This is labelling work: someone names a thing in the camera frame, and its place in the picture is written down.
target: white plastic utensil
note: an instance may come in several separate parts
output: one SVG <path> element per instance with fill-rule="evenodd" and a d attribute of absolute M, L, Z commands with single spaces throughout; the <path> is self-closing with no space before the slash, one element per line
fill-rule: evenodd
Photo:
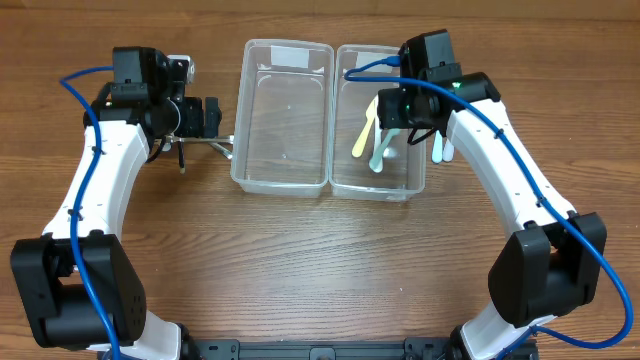
<path fill-rule="evenodd" d="M 371 157 L 371 160 L 369 160 L 369 167 L 371 168 L 371 170 L 373 170 L 374 172 L 377 172 L 376 170 L 380 166 L 380 162 L 382 161 L 382 156 L 384 155 L 384 151 L 389 146 L 391 139 L 394 136 L 400 134 L 400 131 L 401 131 L 400 129 L 390 129 L 387 132 L 387 136 L 384 138 L 384 141 L 382 141 L 382 144 L 380 144 L 380 147 L 378 148 L 378 150 L 373 152 L 373 156 Z"/>
<path fill-rule="evenodd" d="M 453 160 L 453 153 L 455 152 L 455 148 L 449 139 L 444 142 L 444 151 L 442 152 L 442 160 L 446 162 L 450 162 Z"/>
<path fill-rule="evenodd" d="M 376 102 L 376 108 L 378 107 L 378 97 L 376 96 L 375 99 L 373 99 Z M 380 118 L 378 118 L 378 113 L 376 111 L 376 118 L 374 120 L 374 128 L 373 128 L 373 152 L 375 153 L 376 150 L 378 150 L 378 148 L 380 147 L 380 144 L 382 143 L 382 129 L 380 128 Z M 375 168 L 373 171 L 376 173 L 382 172 L 382 165 L 384 164 L 384 160 L 380 159 L 380 162 L 378 163 L 378 167 Z"/>
<path fill-rule="evenodd" d="M 442 135 L 440 135 L 440 131 L 436 131 L 436 136 L 433 139 L 431 161 L 433 161 L 435 164 L 440 164 L 442 162 Z"/>

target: wooden table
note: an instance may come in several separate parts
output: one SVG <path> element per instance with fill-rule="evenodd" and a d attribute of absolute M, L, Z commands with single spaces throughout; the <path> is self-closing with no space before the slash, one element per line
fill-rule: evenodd
<path fill-rule="evenodd" d="M 586 20 L 0 10 L 0 259 L 39 236 L 82 151 L 82 109 L 57 80 L 144 45 L 196 59 L 194 96 L 217 96 L 233 131 L 243 47 L 252 38 L 398 46 L 447 28 L 466 73 L 486 72 L 550 181 L 608 228 L 607 258 L 639 305 L 640 24 Z M 108 79 L 77 80 L 94 96 Z M 459 155 L 428 165 L 406 204 L 245 194 L 205 145 L 138 175 L 123 244 L 149 308 L 199 338 L 399 340 L 448 336 L 489 300 L 505 239 Z M 8 261 L 0 272 L 0 358 L 92 359 L 34 342 Z M 605 275 L 594 302 L 554 329 L 602 340 L 623 311 Z M 545 359 L 638 359 L 640 334 L 606 351 L 540 336 Z"/>

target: plastic spoon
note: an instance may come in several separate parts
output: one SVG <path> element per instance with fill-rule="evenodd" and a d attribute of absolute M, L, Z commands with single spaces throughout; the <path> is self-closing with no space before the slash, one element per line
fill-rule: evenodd
<path fill-rule="evenodd" d="M 454 151 L 455 151 L 455 148 L 453 147 L 453 144 L 451 143 L 451 141 L 449 141 L 449 139 L 447 139 L 447 141 L 445 141 L 445 143 L 444 143 L 444 151 L 442 153 L 442 160 L 444 160 L 446 162 L 451 162 L 453 160 Z"/>
<path fill-rule="evenodd" d="M 440 131 L 436 131 L 436 137 L 433 139 L 431 161 L 435 164 L 440 164 L 442 162 L 442 135 L 440 135 Z"/>
<path fill-rule="evenodd" d="M 371 132 L 371 125 L 373 125 L 373 120 L 375 120 L 376 115 L 378 113 L 377 99 L 376 96 L 373 100 L 371 100 L 371 104 L 367 108 L 365 116 L 367 117 L 367 122 L 364 124 L 364 128 L 358 136 L 358 140 L 356 140 L 355 145 L 353 145 L 353 150 L 351 150 L 351 155 L 355 158 L 359 158 L 362 156 L 364 152 L 364 146 L 367 144 L 367 138 L 369 137 L 369 132 Z"/>
<path fill-rule="evenodd" d="M 400 134 L 400 129 L 390 129 L 389 132 L 387 132 L 387 136 L 384 138 L 384 141 L 382 141 L 382 144 L 380 144 L 378 150 L 373 152 L 373 156 L 371 157 L 371 160 L 369 160 L 369 167 L 371 168 L 371 170 L 376 172 L 380 162 L 382 161 L 384 151 L 389 146 L 391 139 L 398 134 Z"/>
<path fill-rule="evenodd" d="M 374 101 L 376 102 L 376 108 L 378 107 L 378 97 L 376 96 L 376 98 L 374 99 Z M 380 128 L 380 118 L 378 118 L 378 114 L 376 113 L 376 118 L 374 120 L 375 122 L 375 126 L 373 128 L 373 152 L 375 153 L 376 150 L 378 150 L 378 148 L 380 147 L 380 144 L 382 143 L 382 129 Z M 373 169 L 374 172 L 379 173 L 382 171 L 382 165 L 384 163 L 384 160 L 381 159 L 380 163 L 378 165 L 377 168 Z"/>

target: white label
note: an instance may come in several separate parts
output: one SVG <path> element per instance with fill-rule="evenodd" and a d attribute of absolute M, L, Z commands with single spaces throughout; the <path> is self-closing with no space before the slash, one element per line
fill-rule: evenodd
<path fill-rule="evenodd" d="M 308 69 L 309 49 L 271 45 L 271 64 Z"/>
<path fill-rule="evenodd" d="M 356 67 L 363 67 L 367 64 L 370 64 L 374 61 L 378 61 L 378 60 L 382 60 L 385 58 L 388 58 L 389 54 L 381 54 L 381 53 L 368 53 L 368 52 L 359 52 L 358 53 L 358 57 L 356 58 Z M 370 69 L 365 70 L 365 72 L 384 72 L 384 73 L 390 73 L 391 71 L 393 71 L 393 68 L 391 66 L 387 66 L 387 65 L 376 65 Z"/>

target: yellow plastic utensil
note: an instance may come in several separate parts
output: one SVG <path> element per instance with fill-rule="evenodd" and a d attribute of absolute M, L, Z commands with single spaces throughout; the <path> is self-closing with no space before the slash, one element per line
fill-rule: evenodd
<path fill-rule="evenodd" d="M 351 155 L 355 158 L 359 158 L 362 156 L 364 152 L 364 146 L 367 144 L 367 138 L 369 137 L 369 133 L 371 132 L 371 125 L 373 125 L 373 120 L 376 118 L 376 114 L 378 112 L 378 107 L 376 106 L 376 96 L 373 100 L 371 100 L 371 104 L 367 108 L 365 116 L 367 117 L 367 122 L 364 124 L 364 128 L 358 136 L 358 140 L 356 140 L 355 145 L 353 145 L 353 150 L 351 150 Z"/>

